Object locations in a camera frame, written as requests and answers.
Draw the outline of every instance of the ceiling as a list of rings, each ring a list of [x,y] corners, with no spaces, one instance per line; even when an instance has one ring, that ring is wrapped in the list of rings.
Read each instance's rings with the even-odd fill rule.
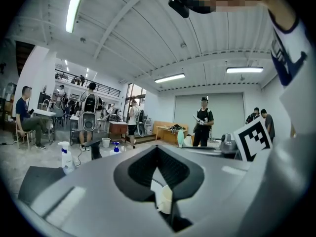
[[[168,0],[82,0],[72,34],[70,0],[28,0],[7,38],[48,46],[57,56],[148,90],[217,84],[261,84],[274,77],[272,25],[263,7],[182,18]],[[260,74],[226,74],[231,66],[262,66]],[[155,79],[184,73],[161,84]]]
[[[86,67],[72,63],[70,61],[67,61],[67,65],[66,65],[65,60],[62,60],[59,58],[56,58],[56,69],[62,70],[66,73],[69,73],[78,77],[83,75],[85,78],[89,80],[93,80],[94,77],[97,75],[96,71],[93,71],[92,69],[89,68],[89,71],[87,72]]]

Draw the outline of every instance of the green pants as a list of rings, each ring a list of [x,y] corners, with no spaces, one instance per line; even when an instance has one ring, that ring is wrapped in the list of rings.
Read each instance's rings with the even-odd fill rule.
[[[35,131],[36,144],[40,144],[41,133],[46,131],[43,120],[40,117],[25,118],[21,125],[23,131]]]

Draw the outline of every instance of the garage door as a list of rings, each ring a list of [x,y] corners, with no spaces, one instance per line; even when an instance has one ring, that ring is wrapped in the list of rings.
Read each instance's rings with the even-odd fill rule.
[[[187,124],[189,134],[193,134],[196,124],[192,115],[197,115],[204,95],[177,96],[174,122]],[[221,138],[225,133],[232,133],[244,125],[243,97],[240,94],[208,94],[208,108],[214,116],[213,137]]]

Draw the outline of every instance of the railing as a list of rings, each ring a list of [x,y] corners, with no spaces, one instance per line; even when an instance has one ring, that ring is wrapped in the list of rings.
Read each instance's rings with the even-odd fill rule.
[[[87,80],[86,78],[84,81],[81,81],[81,78],[72,74],[69,74],[67,72],[63,72],[61,70],[55,69],[55,79],[65,81],[65,82],[70,82],[76,85],[80,85],[82,87],[87,88],[91,82],[91,80]],[[105,94],[109,94],[115,97],[119,97],[120,90],[113,89],[111,87],[105,86],[103,84],[94,82],[96,84],[95,90],[100,91]]]

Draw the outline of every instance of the ceiling light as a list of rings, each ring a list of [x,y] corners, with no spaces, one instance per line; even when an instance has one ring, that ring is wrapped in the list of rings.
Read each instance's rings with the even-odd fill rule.
[[[160,83],[160,82],[175,80],[175,79],[184,78],[184,77],[185,77],[184,74],[179,74],[179,75],[174,75],[174,76],[170,76],[170,77],[160,78],[160,79],[155,80],[155,82]]]
[[[75,18],[80,1],[81,0],[70,0],[66,22],[66,32],[68,33],[72,33],[74,30]]]
[[[226,69],[226,73],[261,73],[262,71],[262,67],[233,67]]]

